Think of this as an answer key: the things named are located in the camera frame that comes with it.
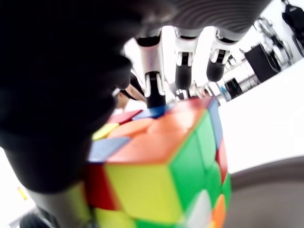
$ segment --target black object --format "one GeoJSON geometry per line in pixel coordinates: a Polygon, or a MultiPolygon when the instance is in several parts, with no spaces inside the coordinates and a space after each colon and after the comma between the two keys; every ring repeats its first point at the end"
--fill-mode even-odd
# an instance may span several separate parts
{"type": "MultiPolygon", "coordinates": [[[[141,85],[139,84],[137,77],[136,77],[132,72],[130,72],[130,73],[131,73],[131,75],[130,75],[130,84],[131,84],[135,89],[137,89],[138,92],[140,92],[140,93],[144,96],[143,89],[142,89],[141,85]]],[[[134,97],[132,97],[127,91],[121,90],[121,92],[122,92],[125,96],[127,96],[128,98],[130,98],[130,99],[132,99],[132,100],[136,100],[136,99],[135,99],[134,97]]]]}
{"type": "Polygon", "coordinates": [[[34,214],[28,214],[20,220],[20,228],[49,228],[47,224],[34,214]]]}
{"type": "Polygon", "coordinates": [[[159,72],[149,72],[146,75],[150,76],[151,95],[147,97],[147,107],[153,108],[166,105],[166,96],[159,94],[156,77],[159,72]]]}
{"type": "Polygon", "coordinates": [[[303,51],[302,51],[302,49],[303,49],[304,47],[302,46],[301,43],[299,43],[299,41],[298,41],[298,39],[295,37],[295,35],[293,35],[293,42],[294,42],[296,48],[298,49],[298,51],[300,52],[300,55],[301,55],[302,57],[304,57],[304,53],[303,53],[303,51]]]}
{"type": "Polygon", "coordinates": [[[115,107],[109,88],[129,80],[121,50],[141,16],[127,4],[1,3],[0,146],[27,189],[60,192],[82,178],[91,135],[115,107]]]}
{"type": "Polygon", "coordinates": [[[235,78],[227,81],[225,83],[225,87],[226,87],[227,91],[229,92],[231,99],[234,99],[243,93],[241,87],[239,86],[239,84],[235,78]]]}
{"type": "Polygon", "coordinates": [[[187,65],[176,65],[175,85],[177,89],[189,89],[191,85],[192,67],[187,65]]]}
{"type": "Polygon", "coordinates": [[[224,74],[225,65],[221,63],[213,63],[209,59],[208,65],[207,65],[207,78],[211,82],[218,82],[224,74]]]}
{"type": "Polygon", "coordinates": [[[282,13],[282,18],[291,28],[301,46],[304,47],[304,11],[300,7],[290,5],[288,2],[285,12],[282,13]]]}
{"type": "Polygon", "coordinates": [[[279,71],[273,59],[266,55],[261,45],[257,45],[245,53],[245,58],[261,83],[270,79],[279,71]]]}

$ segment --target white wall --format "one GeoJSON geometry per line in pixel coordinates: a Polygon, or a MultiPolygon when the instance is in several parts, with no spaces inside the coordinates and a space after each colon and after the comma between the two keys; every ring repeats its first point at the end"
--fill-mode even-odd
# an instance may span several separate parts
{"type": "MultiPolygon", "coordinates": [[[[289,3],[304,9],[304,0],[289,0],[289,3]]],[[[281,2],[281,0],[273,0],[263,11],[262,16],[268,20],[271,20],[278,36],[288,42],[294,55],[294,62],[296,62],[302,57],[292,40],[293,33],[290,27],[282,19],[282,12],[284,11],[285,5],[281,2]]]]}

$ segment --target cube face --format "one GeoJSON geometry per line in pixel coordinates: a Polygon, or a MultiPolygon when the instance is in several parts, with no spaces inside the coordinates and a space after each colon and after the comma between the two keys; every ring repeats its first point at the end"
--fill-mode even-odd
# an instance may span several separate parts
{"type": "Polygon", "coordinates": [[[205,187],[205,172],[196,133],[189,136],[170,164],[173,181],[185,211],[193,197],[205,187]]]}
{"type": "Polygon", "coordinates": [[[219,165],[214,162],[212,167],[207,170],[206,189],[210,195],[211,205],[214,208],[216,201],[221,194],[221,176],[219,165]]]}
{"type": "Polygon", "coordinates": [[[106,172],[124,211],[131,217],[176,223],[182,216],[166,166],[106,165],[106,172]]]}
{"type": "Polygon", "coordinates": [[[212,129],[209,112],[205,113],[203,120],[199,123],[197,127],[197,134],[202,150],[204,165],[206,169],[209,169],[213,165],[216,155],[214,132],[212,129]]]}
{"type": "Polygon", "coordinates": [[[231,186],[215,99],[110,122],[115,127],[92,150],[85,180],[101,227],[222,227],[231,186]]]}
{"type": "Polygon", "coordinates": [[[102,224],[103,228],[136,228],[135,221],[121,211],[96,208],[94,215],[98,224],[102,224]]]}

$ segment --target person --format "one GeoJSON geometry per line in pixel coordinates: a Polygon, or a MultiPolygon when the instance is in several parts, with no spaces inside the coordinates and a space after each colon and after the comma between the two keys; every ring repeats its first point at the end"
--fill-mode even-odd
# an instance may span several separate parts
{"type": "Polygon", "coordinates": [[[130,75],[130,84],[125,91],[126,93],[124,95],[126,95],[128,98],[146,102],[143,89],[140,86],[137,77],[133,73],[130,75]]]}
{"type": "Polygon", "coordinates": [[[210,97],[209,91],[206,88],[203,89],[201,94],[202,94],[203,97],[210,97]]]}
{"type": "Polygon", "coordinates": [[[130,98],[130,94],[128,94],[126,90],[121,90],[117,95],[117,105],[113,114],[115,115],[115,114],[120,114],[134,110],[146,109],[146,108],[147,108],[147,104],[142,99],[141,100],[132,99],[130,98]]]}
{"type": "Polygon", "coordinates": [[[140,86],[135,74],[130,74],[130,84],[125,90],[117,94],[117,105],[112,115],[146,109],[147,103],[143,89],[140,86]]]}

